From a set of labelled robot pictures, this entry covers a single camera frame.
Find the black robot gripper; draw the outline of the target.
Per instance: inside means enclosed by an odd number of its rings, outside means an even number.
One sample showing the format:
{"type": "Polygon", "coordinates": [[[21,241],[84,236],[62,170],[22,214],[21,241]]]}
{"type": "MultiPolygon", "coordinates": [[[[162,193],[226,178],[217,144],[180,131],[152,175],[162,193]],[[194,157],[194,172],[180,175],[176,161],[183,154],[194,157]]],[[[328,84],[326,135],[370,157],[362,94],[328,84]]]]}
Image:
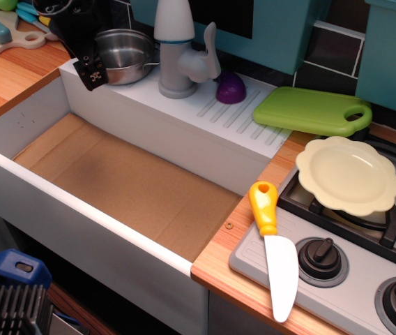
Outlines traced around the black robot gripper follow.
{"type": "Polygon", "coordinates": [[[111,29],[108,1],[33,1],[38,14],[51,19],[50,29],[78,59],[73,66],[89,90],[107,84],[109,77],[97,56],[96,35],[111,29]]]}

